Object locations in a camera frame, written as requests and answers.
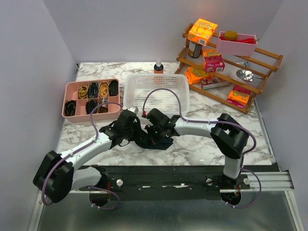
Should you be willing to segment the dark green tie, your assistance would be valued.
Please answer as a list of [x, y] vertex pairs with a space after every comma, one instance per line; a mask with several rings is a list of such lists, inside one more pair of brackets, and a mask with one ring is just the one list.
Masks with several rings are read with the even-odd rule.
[[162, 138], [156, 141], [151, 140], [151, 138], [142, 138], [139, 141], [135, 141], [135, 143], [143, 148], [149, 150], [167, 150], [173, 144], [172, 138]]

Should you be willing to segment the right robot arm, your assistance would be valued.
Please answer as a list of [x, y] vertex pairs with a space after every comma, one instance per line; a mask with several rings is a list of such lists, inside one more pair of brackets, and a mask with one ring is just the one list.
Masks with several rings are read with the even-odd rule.
[[219, 150], [225, 155], [222, 185], [228, 189], [239, 183], [243, 149], [247, 145], [248, 134], [228, 114], [221, 114], [217, 120], [193, 122], [179, 115], [169, 118], [158, 109], [142, 113], [142, 117], [151, 122], [146, 127], [154, 142], [159, 138], [193, 135], [212, 138]]

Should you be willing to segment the orange sponge box top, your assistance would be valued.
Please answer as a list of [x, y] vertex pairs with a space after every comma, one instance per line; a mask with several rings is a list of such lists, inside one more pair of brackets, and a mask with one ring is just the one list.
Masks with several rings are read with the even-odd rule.
[[188, 33], [188, 40], [206, 46], [217, 30], [218, 25], [199, 18]]

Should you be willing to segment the white red flat box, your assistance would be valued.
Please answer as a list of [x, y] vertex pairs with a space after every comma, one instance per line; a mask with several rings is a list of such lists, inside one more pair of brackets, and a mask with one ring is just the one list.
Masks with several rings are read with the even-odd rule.
[[200, 82], [201, 89], [203, 90], [224, 87], [229, 84], [230, 83], [228, 81], [220, 79], [219, 77], [216, 77], [216, 76], [209, 76], [209, 77], [203, 78]]

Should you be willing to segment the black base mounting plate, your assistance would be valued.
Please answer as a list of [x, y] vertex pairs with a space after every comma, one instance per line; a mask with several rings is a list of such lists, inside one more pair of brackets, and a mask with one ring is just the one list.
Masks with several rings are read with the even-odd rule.
[[239, 189], [249, 189], [246, 174], [231, 180], [219, 166], [85, 166], [73, 177], [72, 190], [110, 189], [122, 201], [231, 199]]

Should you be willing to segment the yellow rolled tie right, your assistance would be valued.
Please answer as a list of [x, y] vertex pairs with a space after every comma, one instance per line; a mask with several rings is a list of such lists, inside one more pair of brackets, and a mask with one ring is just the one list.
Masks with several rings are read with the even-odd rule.
[[99, 84], [99, 97], [108, 97], [109, 95], [109, 84], [103, 81]]

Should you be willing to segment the red chili pepper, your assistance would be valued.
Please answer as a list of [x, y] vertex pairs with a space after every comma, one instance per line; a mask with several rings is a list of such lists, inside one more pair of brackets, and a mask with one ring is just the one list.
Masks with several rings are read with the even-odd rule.
[[225, 37], [220, 36], [219, 37], [223, 41], [231, 41], [231, 42], [239, 42], [239, 43], [246, 43], [246, 44], [255, 44], [258, 40], [254, 38], [247, 38], [242, 40], [228, 40]]

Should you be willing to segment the dark jar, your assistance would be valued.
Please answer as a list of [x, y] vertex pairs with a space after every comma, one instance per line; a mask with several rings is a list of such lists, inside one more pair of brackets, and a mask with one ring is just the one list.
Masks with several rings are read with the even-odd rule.
[[190, 41], [190, 43], [189, 43], [188, 55], [189, 55], [191, 58], [199, 58], [200, 55], [201, 55], [201, 53], [202, 53], [202, 45]]

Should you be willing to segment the wooden tiered rack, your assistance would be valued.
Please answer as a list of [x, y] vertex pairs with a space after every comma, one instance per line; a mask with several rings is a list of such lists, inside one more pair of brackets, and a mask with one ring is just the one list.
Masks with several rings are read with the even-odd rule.
[[[184, 47], [181, 49], [176, 58], [176, 60], [179, 62], [179, 66], [175, 71], [176, 74], [180, 73], [183, 74], [189, 66], [193, 66], [197, 69], [203, 69], [202, 57], [190, 58], [188, 56], [188, 51], [189, 51], [188, 33], [192, 28], [192, 26], [193, 26], [192, 23], [188, 24], [188, 26], [184, 29], [182, 33], [182, 37], [185, 38], [186, 41]], [[252, 106], [255, 97], [263, 92], [270, 75], [279, 70], [283, 59], [283, 55], [278, 55], [258, 47], [255, 48], [254, 53], [262, 54], [266, 57], [274, 59], [275, 62], [273, 64], [268, 64], [256, 58], [238, 56], [238, 58], [240, 58], [241, 61], [247, 61], [249, 64], [254, 64], [255, 68], [246, 67], [231, 60], [225, 59], [224, 60], [226, 64], [225, 70], [218, 73], [216, 72], [212, 73], [214, 76], [220, 79], [224, 79], [233, 85], [237, 85], [251, 91], [249, 100], [243, 108], [227, 101], [229, 92], [232, 89], [231, 87], [229, 89], [227, 87], [223, 87], [223, 89], [215, 88], [209, 90], [202, 90], [199, 86], [193, 85], [190, 86], [190, 89], [204, 96], [207, 96], [215, 101], [218, 101], [224, 105], [227, 105], [233, 109], [236, 109], [242, 113], [247, 114], [250, 111], [250, 108]], [[252, 83], [247, 83], [238, 78], [236, 76], [236, 71], [239, 69], [251, 71], [256, 76], [255, 80]]]

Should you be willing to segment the orange sponge box middle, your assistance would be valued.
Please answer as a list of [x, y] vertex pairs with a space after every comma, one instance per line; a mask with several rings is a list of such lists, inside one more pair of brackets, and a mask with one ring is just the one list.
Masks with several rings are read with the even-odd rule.
[[206, 73], [205, 71], [198, 69], [196, 67], [190, 66], [187, 68], [185, 76], [188, 80], [188, 83], [192, 85], [192, 84], [199, 84], [202, 79], [210, 77], [211, 74]]

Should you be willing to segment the yellow rolled tie left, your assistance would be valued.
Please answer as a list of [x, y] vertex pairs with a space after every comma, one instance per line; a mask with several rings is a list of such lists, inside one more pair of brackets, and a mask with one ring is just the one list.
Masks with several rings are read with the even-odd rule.
[[88, 97], [88, 86], [83, 85], [78, 89], [78, 99], [86, 99]]

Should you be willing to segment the black rolled tie bottom middle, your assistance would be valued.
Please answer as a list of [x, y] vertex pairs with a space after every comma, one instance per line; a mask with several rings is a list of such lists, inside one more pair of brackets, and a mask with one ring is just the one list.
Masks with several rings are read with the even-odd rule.
[[89, 115], [98, 105], [97, 99], [92, 99], [86, 102], [86, 113]]

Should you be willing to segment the black rolled tie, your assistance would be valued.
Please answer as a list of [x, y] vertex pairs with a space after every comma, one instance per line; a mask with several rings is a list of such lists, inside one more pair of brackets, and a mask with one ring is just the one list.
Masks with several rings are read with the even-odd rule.
[[97, 99], [92, 99], [86, 102], [86, 113], [89, 115], [98, 105]]
[[112, 80], [109, 83], [109, 96], [117, 96], [119, 92], [119, 85], [117, 80]]
[[76, 112], [76, 101], [70, 100], [64, 104], [64, 115], [65, 116], [74, 116]]

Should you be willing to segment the aluminium rail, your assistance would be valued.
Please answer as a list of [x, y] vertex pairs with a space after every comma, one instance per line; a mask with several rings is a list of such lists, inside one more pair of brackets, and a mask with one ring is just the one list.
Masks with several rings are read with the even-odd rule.
[[[288, 171], [284, 172], [256, 172], [262, 192], [292, 191], [294, 185]], [[258, 192], [259, 183], [255, 175], [245, 172], [241, 175], [248, 180], [240, 180], [241, 192]]]

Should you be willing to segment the pink sponge box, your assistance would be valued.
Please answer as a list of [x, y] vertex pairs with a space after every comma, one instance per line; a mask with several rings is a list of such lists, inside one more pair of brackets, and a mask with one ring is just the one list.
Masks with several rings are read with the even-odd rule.
[[222, 72], [225, 68], [224, 59], [222, 58], [221, 53], [218, 53], [215, 49], [204, 49], [203, 50], [204, 58], [204, 71], [207, 73], [210, 72]]

